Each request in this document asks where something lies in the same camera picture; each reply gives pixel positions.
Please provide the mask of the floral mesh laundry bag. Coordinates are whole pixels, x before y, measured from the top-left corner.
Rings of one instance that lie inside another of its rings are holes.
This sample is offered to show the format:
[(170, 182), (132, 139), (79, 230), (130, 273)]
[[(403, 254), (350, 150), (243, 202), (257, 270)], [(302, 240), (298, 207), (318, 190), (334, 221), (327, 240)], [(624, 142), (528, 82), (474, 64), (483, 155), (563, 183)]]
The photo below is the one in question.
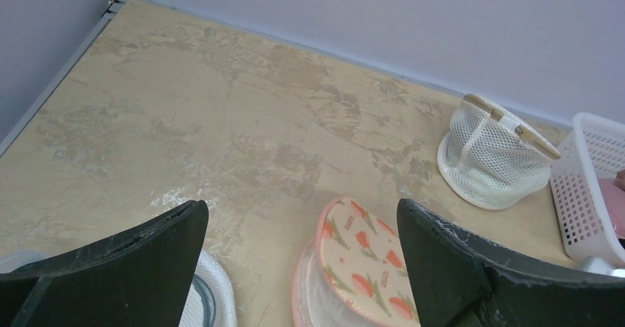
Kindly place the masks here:
[(293, 272), (295, 326), (419, 326), (397, 232), (351, 197), (331, 201)]

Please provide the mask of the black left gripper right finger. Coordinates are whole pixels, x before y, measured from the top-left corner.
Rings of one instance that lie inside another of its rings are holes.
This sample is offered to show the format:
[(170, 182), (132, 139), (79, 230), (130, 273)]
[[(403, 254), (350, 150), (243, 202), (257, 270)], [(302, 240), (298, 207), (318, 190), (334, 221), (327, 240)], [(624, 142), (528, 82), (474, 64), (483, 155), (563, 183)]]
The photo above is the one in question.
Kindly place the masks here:
[(622, 326), (624, 280), (526, 256), (411, 199), (397, 226), (423, 326)]

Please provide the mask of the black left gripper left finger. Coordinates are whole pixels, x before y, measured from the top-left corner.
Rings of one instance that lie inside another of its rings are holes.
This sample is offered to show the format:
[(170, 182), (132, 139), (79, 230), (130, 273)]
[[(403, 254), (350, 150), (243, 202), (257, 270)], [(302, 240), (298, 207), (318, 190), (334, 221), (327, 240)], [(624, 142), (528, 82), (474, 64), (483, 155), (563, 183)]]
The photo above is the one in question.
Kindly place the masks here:
[(3, 326), (177, 326), (209, 210), (190, 200), (136, 227), (1, 275)]

